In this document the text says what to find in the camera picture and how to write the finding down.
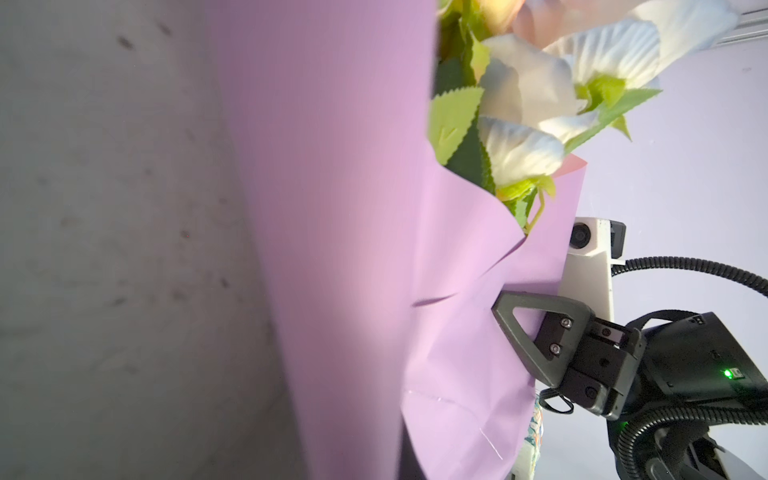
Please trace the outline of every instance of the flower stem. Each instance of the flower stem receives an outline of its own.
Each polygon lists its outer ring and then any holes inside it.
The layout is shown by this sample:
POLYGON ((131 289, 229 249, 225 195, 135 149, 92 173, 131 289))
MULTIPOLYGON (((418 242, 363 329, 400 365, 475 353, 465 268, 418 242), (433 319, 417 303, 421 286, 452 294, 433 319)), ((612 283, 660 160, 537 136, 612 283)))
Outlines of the flower stem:
POLYGON ((541 214, 544 213, 544 206, 545 206, 544 191, 541 188, 538 190, 538 201, 540 204, 538 206, 538 210, 536 210, 536 214, 534 215, 533 220, 531 220, 531 222, 525 226, 526 235, 528 235, 531 232, 531 230, 533 230, 533 227, 536 224, 536 222, 538 222, 538 219, 541 217, 541 214))

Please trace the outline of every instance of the purple wrapping paper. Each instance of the purple wrapping paper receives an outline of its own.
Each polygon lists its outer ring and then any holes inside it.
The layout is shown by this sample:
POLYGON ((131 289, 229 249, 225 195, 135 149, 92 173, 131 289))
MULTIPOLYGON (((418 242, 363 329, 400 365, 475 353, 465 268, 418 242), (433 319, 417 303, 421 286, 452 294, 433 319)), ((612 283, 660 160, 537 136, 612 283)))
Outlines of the purple wrapping paper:
MULTIPOLYGON (((525 242, 495 198, 439 167, 434 154, 425 166, 420 300, 402 411, 430 480, 504 478, 515 462, 534 383, 491 306, 502 289, 557 293, 583 166, 568 158, 556 174, 557 197, 525 242)), ((538 331, 540 313, 516 316, 526 332, 538 331)))
POLYGON ((314 479, 395 478, 401 403, 431 480, 501 478, 531 416, 531 378, 488 308, 505 283, 556 290, 583 170, 521 243, 496 199, 437 165, 434 10, 207 2, 314 479))

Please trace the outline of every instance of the artificial flower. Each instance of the artificial flower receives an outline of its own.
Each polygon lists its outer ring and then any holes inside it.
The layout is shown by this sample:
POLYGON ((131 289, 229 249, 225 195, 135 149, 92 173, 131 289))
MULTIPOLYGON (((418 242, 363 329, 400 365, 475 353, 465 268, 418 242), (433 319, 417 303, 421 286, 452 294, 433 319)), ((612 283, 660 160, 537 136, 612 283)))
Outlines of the artificial flower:
POLYGON ((579 115, 571 67, 516 35, 483 41, 491 62, 480 80, 480 115, 534 128, 565 143, 590 128, 595 113, 579 115))
POLYGON ((525 0, 478 0, 485 24, 493 35, 509 33, 525 0))
POLYGON ((499 189, 551 175, 563 164, 562 142, 543 131, 490 117, 480 117, 478 129, 499 189))
POLYGON ((544 48, 560 37, 620 21, 642 0, 528 0, 511 30, 544 48))
POLYGON ((545 48, 571 63, 575 84, 610 75, 642 88, 669 64, 731 30, 727 0, 650 0, 622 21, 572 33, 545 48))

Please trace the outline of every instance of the flower bouquet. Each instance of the flower bouquet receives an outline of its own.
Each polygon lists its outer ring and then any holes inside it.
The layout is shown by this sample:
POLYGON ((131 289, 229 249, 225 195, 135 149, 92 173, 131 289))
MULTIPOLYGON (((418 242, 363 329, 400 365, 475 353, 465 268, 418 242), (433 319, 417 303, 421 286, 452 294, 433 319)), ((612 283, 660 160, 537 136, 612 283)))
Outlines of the flower bouquet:
POLYGON ((207 3, 311 478, 392 480, 403 418, 427 478, 510 472, 535 395, 490 307, 557 292, 567 153, 735 23, 602 3, 207 3))
POLYGON ((631 140, 625 114, 661 93, 658 75, 738 20, 726 0, 637 3, 440 1, 429 140, 526 233, 564 157, 606 127, 631 140))

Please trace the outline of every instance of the white wall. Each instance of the white wall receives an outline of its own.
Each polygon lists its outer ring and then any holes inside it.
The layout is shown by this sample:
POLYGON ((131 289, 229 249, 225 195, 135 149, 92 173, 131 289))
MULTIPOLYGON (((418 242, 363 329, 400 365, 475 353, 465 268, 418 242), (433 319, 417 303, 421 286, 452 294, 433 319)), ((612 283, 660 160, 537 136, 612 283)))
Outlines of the white wall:
MULTIPOLYGON (((703 51, 661 75, 664 93, 627 116, 634 143, 604 132, 576 153, 589 162, 578 214, 627 224, 626 258, 699 257, 768 276, 768 41, 703 51)), ((768 375, 768 301, 702 273, 656 270, 614 282, 617 321, 662 309, 714 311, 768 375)), ((616 478, 605 424, 545 414, 537 479, 616 478)), ((768 478, 768 428, 713 437, 768 478)))
POLYGON ((0 478, 301 477, 243 219, 198 2, 0 2, 0 478))

